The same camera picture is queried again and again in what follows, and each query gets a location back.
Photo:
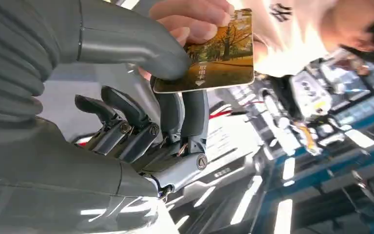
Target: autumn tree image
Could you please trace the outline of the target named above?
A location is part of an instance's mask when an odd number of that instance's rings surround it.
[[[192,61],[185,76],[176,81],[158,79],[155,92],[186,92],[250,84],[254,81],[253,37],[250,10],[238,10],[226,27],[204,44],[188,44]]]
[[[248,51],[252,43],[251,13],[241,11],[232,18],[227,27],[219,28],[218,34],[208,42],[210,45],[221,46],[223,48],[223,61],[230,60],[232,49],[235,52]]]

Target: human hand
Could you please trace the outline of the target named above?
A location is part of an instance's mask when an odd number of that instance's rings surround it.
[[[218,26],[227,26],[234,7],[226,0],[163,0],[150,9],[150,17],[160,22],[184,46],[204,43],[217,33]],[[145,79],[151,75],[140,69]]]

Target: metal screw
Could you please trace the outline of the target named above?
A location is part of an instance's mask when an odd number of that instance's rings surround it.
[[[128,133],[130,130],[131,130],[131,126],[130,126],[127,122],[123,123],[123,124],[121,125],[121,127],[120,127],[120,132],[121,132],[122,134],[126,134],[126,133]]]
[[[158,127],[157,124],[153,124],[150,128],[150,133],[153,135],[153,136],[156,136],[158,133],[160,132],[160,128]]]
[[[197,168],[202,171],[207,167],[207,157],[203,154],[199,155],[197,160]]]

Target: human finger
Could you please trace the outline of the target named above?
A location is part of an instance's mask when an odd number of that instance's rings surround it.
[[[223,8],[208,0],[164,0],[150,9],[150,17],[155,20],[173,15],[186,16],[217,26],[227,26],[231,18]]]
[[[187,41],[190,43],[204,43],[212,39],[217,34],[218,30],[215,24],[185,16],[168,16],[158,21],[169,31],[181,27],[188,27],[190,29],[190,34]]]
[[[225,0],[207,0],[209,1],[210,3],[216,5],[216,6],[219,6],[221,7],[226,13],[228,13],[229,15],[234,15],[234,6],[230,3],[228,3],[227,1]]]

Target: fingernail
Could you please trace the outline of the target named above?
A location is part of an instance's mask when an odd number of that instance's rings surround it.
[[[221,27],[224,27],[224,26],[227,26],[228,23],[230,23],[230,20],[231,20],[231,15],[227,14],[227,13],[224,13],[224,18],[223,18],[223,21],[222,23],[220,24]]]
[[[216,36],[218,30],[219,29],[217,28],[217,26],[215,24],[210,24],[210,28],[207,31],[207,33],[203,36],[203,38],[205,40],[212,39],[214,36]]]
[[[234,6],[232,4],[230,4],[230,6],[228,7],[228,13],[231,16],[233,16],[234,15],[234,11],[235,11]]]
[[[176,30],[173,30],[173,36],[175,36],[178,42],[184,41],[190,35],[190,28],[189,27],[182,27]]]
[[[195,21],[190,25],[191,34],[197,39],[212,39],[217,33],[217,26],[215,24]]]
[[[207,11],[207,15],[210,19],[209,22],[215,24],[215,25],[218,25],[218,26],[225,26],[227,25],[226,24],[226,21],[227,21],[227,17],[228,16],[230,18],[230,15],[228,13],[226,13],[225,11],[221,10],[221,9],[214,9],[214,8],[211,8]]]

